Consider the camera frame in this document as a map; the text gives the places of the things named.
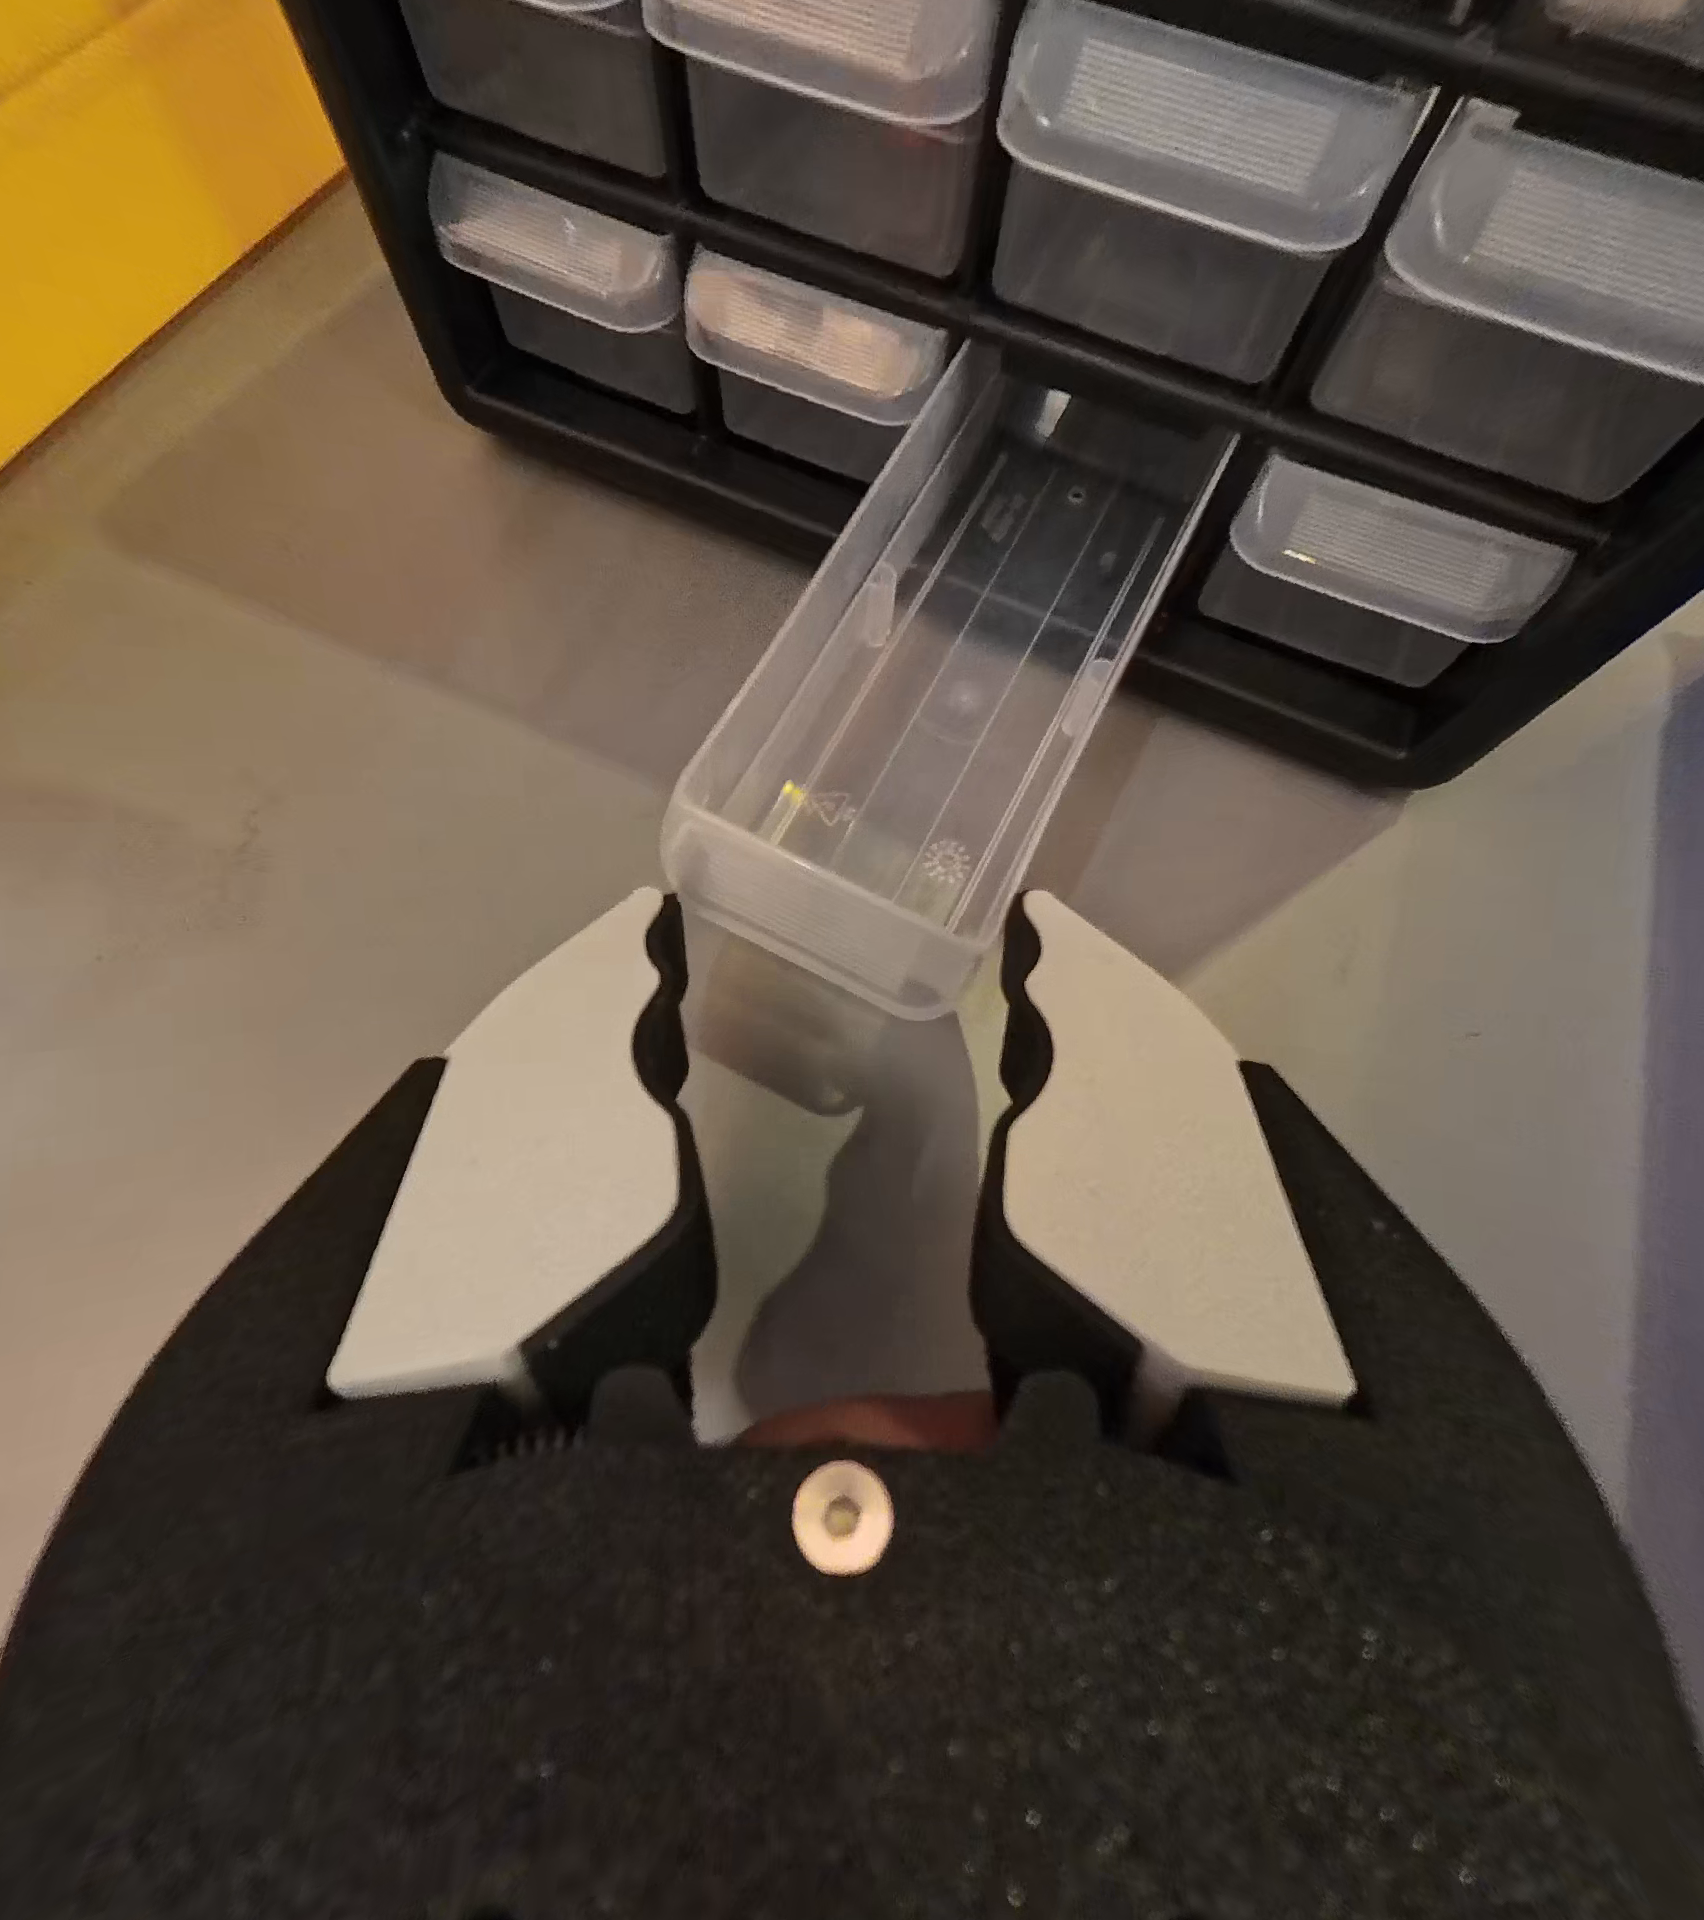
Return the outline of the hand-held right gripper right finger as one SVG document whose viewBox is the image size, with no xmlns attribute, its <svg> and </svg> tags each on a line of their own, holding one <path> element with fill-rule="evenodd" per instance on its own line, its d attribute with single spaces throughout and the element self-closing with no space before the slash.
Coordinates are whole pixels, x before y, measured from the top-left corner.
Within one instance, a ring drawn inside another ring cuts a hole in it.
<svg viewBox="0 0 1704 1920">
<path fill-rule="evenodd" d="M 1173 1413 L 1192 1392 L 1352 1404 L 1235 1046 L 1040 888 L 1012 904 L 999 984 L 1006 1105 L 968 1260 L 998 1413 L 1054 1375 L 1094 1413 Z"/>
</svg>

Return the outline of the black drawer cabinet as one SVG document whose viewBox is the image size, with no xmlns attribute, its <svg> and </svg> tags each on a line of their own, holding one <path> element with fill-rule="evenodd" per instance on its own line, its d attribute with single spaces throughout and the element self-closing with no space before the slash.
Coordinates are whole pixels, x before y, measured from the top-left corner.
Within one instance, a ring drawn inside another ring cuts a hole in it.
<svg viewBox="0 0 1704 1920">
<path fill-rule="evenodd" d="M 1114 4 L 1352 80 L 1430 88 L 1428 115 L 1368 227 L 1330 265 L 1272 371 L 1255 382 L 1119 344 L 1006 300 L 993 270 L 1012 160 L 996 129 L 1024 4 L 999 4 L 977 157 L 960 184 L 953 263 L 921 272 L 714 197 L 697 171 L 689 65 L 654 47 L 648 80 L 664 170 L 643 173 L 455 107 L 425 78 L 399 4 L 281 4 L 397 297 L 457 419 L 671 515 L 819 562 L 860 495 L 852 480 L 751 444 L 725 425 L 716 376 L 694 371 L 689 411 L 622 395 L 510 345 L 489 300 L 457 281 L 428 215 L 431 160 L 457 157 L 622 224 L 710 246 L 777 276 L 932 324 L 1002 353 L 1010 371 L 1154 424 L 1231 438 L 1124 675 L 1128 693 L 1361 787 L 1428 790 L 1460 776 L 1704 592 L 1704 419 L 1613 497 L 1584 502 L 1482 459 L 1326 411 L 1319 371 L 1360 331 L 1385 234 L 1449 109 L 1511 107 L 1535 132 L 1608 160 L 1704 181 L 1704 72 L 1653 54 L 1577 46 L 1541 4 Z M 1283 661 L 1275 639 L 1200 612 L 1229 511 L 1262 458 L 1283 453 L 1454 514 L 1560 543 L 1570 583 L 1511 639 L 1514 657 L 1456 664 L 1425 688 L 1368 684 L 1354 668 Z"/>
</svg>

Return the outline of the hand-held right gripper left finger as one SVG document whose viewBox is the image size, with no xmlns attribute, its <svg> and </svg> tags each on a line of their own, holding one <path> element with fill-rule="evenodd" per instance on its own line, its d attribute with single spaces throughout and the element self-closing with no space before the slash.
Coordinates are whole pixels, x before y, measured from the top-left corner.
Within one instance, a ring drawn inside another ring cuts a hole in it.
<svg viewBox="0 0 1704 1920">
<path fill-rule="evenodd" d="M 492 1388 L 586 1408 L 692 1395 L 718 1260 L 696 1138 L 680 902 L 641 886 L 448 1046 L 326 1372 L 342 1399 Z"/>
</svg>

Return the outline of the array of clear drawers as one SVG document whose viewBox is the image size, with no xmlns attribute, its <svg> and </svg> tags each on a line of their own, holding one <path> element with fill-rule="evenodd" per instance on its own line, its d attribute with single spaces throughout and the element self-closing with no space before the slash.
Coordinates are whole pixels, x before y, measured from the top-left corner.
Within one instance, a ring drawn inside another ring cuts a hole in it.
<svg viewBox="0 0 1704 1920">
<path fill-rule="evenodd" d="M 384 4 L 373 227 L 445 395 L 800 538 L 965 339 L 1299 484 L 1704 576 L 1704 146 L 1676 80 L 1451 96 L 1340 4 Z"/>
</svg>

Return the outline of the yellow plastic bin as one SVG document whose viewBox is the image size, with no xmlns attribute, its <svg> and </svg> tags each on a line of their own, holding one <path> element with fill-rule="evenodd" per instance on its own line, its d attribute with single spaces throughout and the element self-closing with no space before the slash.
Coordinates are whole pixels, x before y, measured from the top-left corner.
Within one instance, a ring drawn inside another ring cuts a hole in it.
<svg viewBox="0 0 1704 1920">
<path fill-rule="evenodd" d="M 272 1 L 0 1 L 0 472 L 342 171 Z"/>
</svg>

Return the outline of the clear plastic drawer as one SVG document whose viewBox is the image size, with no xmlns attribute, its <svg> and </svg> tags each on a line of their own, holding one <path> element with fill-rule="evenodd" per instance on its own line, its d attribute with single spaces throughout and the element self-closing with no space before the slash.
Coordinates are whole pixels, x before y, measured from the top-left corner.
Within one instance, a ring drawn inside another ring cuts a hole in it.
<svg viewBox="0 0 1704 1920">
<path fill-rule="evenodd" d="M 956 1011 L 1235 444 L 956 352 L 673 782 L 710 1059 L 835 1117 Z"/>
</svg>

